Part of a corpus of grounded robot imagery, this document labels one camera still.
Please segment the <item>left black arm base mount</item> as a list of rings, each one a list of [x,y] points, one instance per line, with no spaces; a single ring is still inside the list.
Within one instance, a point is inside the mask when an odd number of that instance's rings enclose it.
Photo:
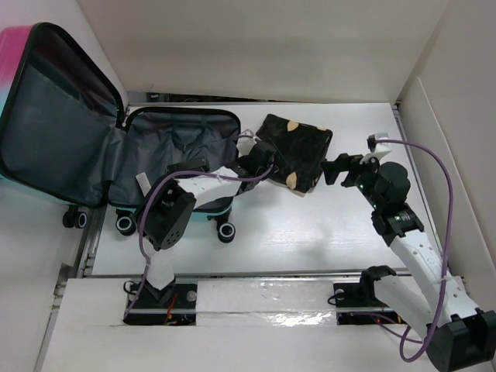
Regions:
[[[123,290],[127,293],[126,308],[132,302],[139,283],[127,281]],[[131,310],[124,311],[123,322],[131,326],[192,326],[196,324],[196,301],[198,285],[179,283],[168,285],[160,300],[144,288]]]

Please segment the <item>pink and teal kids suitcase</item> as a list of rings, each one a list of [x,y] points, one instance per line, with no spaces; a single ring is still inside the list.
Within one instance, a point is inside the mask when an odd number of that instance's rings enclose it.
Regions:
[[[81,229],[86,210],[116,209],[116,229],[136,231],[133,212],[150,181],[173,165],[233,162],[241,132],[232,112],[147,106],[126,113],[122,96],[77,41],[49,22],[1,33],[1,176],[68,205],[62,223]]]

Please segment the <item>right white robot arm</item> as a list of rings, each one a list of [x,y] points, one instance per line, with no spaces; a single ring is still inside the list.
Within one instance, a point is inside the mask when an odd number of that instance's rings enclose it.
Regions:
[[[423,339],[424,352],[438,371],[456,371],[492,360],[495,355],[495,313],[483,311],[453,276],[407,203],[411,187],[407,170],[376,157],[340,154],[321,164],[325,182],[341,173],[345,188],[355,187],[373,208],[378,235],[397,255],[421,293],[406,286],[386,265],[362,272],[358,295],[368,305],[392,308]]]

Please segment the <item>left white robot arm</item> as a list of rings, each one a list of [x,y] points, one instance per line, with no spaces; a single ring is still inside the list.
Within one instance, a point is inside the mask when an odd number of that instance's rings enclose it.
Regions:
[[[165,251],[180,241],[194,210],[244,194],[267,179],[275,167],[276,152],[260,141],[247,155],[213,172],[204,157],[186,160],[169,166],[166,174],[148,187],[135,212],[145,268],[128,309],[144,291],[156,307],[171,302],[175,276]]]

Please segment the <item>white slim cosmetic box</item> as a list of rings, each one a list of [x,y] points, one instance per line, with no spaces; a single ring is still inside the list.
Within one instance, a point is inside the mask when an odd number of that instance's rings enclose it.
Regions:
[[[136,175],[136,181],[139,185],[139,188],[143,194],[143,196],[147,196],[150,192],[152,186],[145,172]]]

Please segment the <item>black garment with patches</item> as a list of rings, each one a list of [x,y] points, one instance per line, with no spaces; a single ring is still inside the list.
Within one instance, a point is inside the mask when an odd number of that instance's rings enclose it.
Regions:
[[[277,169],[270,175],[273,182],[301,194],[317,185],[332,130],[269,114],[256,135],[276,150]]]

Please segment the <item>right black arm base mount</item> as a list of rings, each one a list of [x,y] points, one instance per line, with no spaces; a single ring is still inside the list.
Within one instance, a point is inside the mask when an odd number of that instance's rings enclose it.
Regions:
[[[338,326],[406,324],[384,303],[368,298],[358,282],[334,283],[333,290],[328,304],[336,310]]]

